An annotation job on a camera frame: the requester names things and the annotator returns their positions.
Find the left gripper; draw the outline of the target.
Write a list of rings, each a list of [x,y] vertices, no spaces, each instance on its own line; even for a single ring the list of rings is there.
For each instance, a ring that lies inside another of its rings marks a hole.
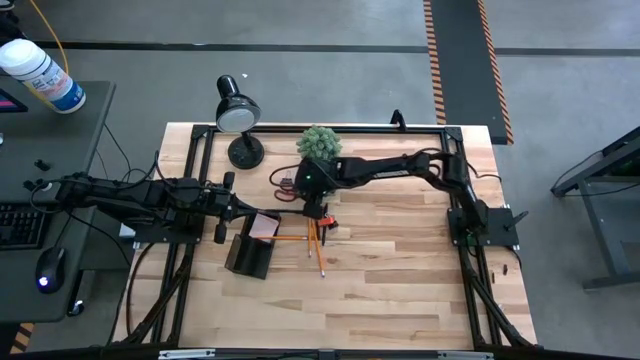
[[[222,185],[216,188],[214,204],[217,206],[216,216],[219,218],[215,227],[214,242],[224,244],[227,235],[227,223],[240,218],[253,221],[258,215],[263,215],[263,209],[252,206],[235,195],[232,191],[235,181],[234,172],[226,172]]]

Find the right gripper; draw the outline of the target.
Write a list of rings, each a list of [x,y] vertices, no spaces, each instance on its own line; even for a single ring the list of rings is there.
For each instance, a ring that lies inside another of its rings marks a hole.
[[[324,161],[303,158],[301,160],[295,175],[293,189],[299,198],[307,201],[303,207],[304,216],[316,220],[325,217],[326,204],[315,198],[342,187],[338,183],[339,169],[340,162],[337,159]]]

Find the black mesh desk organizer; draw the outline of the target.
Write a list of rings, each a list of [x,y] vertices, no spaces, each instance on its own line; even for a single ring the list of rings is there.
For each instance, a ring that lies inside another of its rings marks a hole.
[[[277,214],[263,215],[276,218],[281,222],[281,217]],[[234,236],[225,268],[235,274],[265,280],[276,241],[267,243],[250,237],[248,233],[253,221],[246,218],[241,231]]]

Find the pink sticky note pad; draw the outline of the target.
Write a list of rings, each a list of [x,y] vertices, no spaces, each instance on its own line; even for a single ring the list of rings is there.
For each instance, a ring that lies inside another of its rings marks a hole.
[[[267,243],[272,242],[276,236],[279,224],[280,221],[276,218],[257,214],[248,235]]]

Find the potted green succulent plant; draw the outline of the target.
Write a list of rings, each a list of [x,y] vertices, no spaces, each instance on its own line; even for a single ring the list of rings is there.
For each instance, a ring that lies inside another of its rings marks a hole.
[[[312,125],[303,131],[296,142],[297,152],[302,158],[329,161],[341,154],[341,138],[328,127]]]

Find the black desk lamp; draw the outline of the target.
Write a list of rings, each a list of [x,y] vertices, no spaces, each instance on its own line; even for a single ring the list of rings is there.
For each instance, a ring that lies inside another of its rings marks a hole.
[[[250,97],[242,94],[236,80],[222,75],[216,81],[220,102],[216,108],[216,126],[224,133],[239,133],[227,148],[231,164],[243,170],[257,167],[264,159],[264,146],[250,134],[261,118],[261,109]]]

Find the black computer mouse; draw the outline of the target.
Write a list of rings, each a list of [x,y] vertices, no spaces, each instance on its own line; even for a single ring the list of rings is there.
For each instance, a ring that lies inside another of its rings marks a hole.
[[[66,250],[60,246],[50,247],[37,260],[35,279],[37,289],[43,294],[57,292],[65,281]]]

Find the dark grey side desk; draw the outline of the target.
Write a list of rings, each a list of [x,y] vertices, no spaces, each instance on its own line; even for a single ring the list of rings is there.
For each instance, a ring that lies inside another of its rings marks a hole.
[[[40,192],[42,201],[32,205],[22,183],[90,170],[116,86],[107,81],[80,86],[87,96],[85,104],[71,114],[58,114],[24,86],[0,80],[0,89],[28,107],[27,112],[0,113],[0,203],[29,204],[49,218],[40,248],[0,251],[0,324],[57,322],[73,305],[81,260],[93,234],[88,225],[96,211],[57,212],[48,203],[50,192]],[[38,169],[37,159],[50,163],[51,169]],[[53,246],[66,250],[65,281],[57,292],[43,294],[36,285],[36,264]]]

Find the black floor mat striped edges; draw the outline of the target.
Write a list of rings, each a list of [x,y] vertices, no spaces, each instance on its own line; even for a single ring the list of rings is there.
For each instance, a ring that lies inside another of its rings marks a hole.
[[[485,126],[494,144],[513,144],[484,0],[422,1],[437,123]]]

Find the black keyboard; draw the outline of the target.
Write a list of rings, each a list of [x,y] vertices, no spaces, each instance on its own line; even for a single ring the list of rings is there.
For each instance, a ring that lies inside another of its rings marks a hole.
[[[24,203],[0,203],[0,251],[42,246],[49,218]]]

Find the white wipes canister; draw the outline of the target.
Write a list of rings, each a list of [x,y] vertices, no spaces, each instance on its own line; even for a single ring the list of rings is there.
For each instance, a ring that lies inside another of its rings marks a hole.
[[[15,39],[2,45],[0,68],[57,113],[73,113],[86,102],[84,89],[30,40]]]

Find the tablet screen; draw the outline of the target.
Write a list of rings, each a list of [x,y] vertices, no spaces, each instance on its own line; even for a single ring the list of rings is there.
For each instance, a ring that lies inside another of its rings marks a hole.
[[[27,111],[28,107],[26,105],[5,90],[0,89],[0,113],[22,113]]]

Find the dark metal table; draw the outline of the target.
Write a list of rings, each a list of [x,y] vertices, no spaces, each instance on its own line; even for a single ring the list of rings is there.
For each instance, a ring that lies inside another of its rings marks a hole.
[[[581,161],[551,187],[557,198],[580,198],[604,260],[607,275],[587,280],[585,290],[640,284],[640,269],[633,269],[625,252],[640,245],[640,126]]]

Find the black aluminium table frame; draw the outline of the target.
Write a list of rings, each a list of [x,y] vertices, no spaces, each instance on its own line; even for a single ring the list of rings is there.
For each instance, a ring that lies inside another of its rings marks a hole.
[[[297,164],[296,141],[305,127],[283,125],[254,136],[265,146],[263,162],[235,169],[227,147],[236,137],[214,136],[207,179],[221,182],[236,172],[234,191],[259,208],[302,209],[300,201],[274,198],[268,181],[277,168]],[[442,148],[444,130],[413,125],[342,125],[343,156],[366,159]],[[449,135],[454,144],[453,135]],[[275,244],[266,280],[224,268],[232,238],[243,220],[229,225],[224,245],[213,242],[218,220],[206,220],[195,247],[179,347],[328,348],[431,350],[472,348],[458,249],[449,238],[446,193],[414,177],[372,181],[327,198],[338,227],[329,230],[321,256],[325,277],[307,243]],[[537,343],[521,267],[512,251],[485,250],[488,280],[501,310],[529,342]]]

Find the silver frame bracket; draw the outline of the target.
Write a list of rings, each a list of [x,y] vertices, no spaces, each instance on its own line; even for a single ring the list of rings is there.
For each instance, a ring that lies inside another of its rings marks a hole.
[[[495,360],[492,353],[472,351],[439,351],[437,360]]]
[[[160,351],[158,360],[203,360],[215,357],[215,349],[173,349]]]

